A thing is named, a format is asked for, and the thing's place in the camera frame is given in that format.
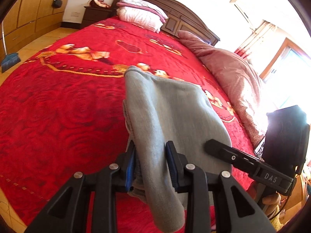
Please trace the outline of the right hand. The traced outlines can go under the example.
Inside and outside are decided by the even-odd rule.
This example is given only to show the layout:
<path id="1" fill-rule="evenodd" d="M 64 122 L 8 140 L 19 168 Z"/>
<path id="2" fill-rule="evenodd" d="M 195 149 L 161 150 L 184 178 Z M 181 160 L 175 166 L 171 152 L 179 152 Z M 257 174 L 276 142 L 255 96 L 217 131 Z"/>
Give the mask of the right hand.
<path id="1" fill-rule="evenodd" d="M 253 181 L 250 184 L 249 188 L 247 189 L 247 192 L 255 200 L 257 197 L 257 191 L 258 191 L 258 183 L 256 181 Z M 269 219 L 272 218 L 277 213 L 276 210 L 280 204 L 280 200 L 281 196 L 277 192 L 262 198 L 263 204 L 267 205 L 265 214 Z"/>

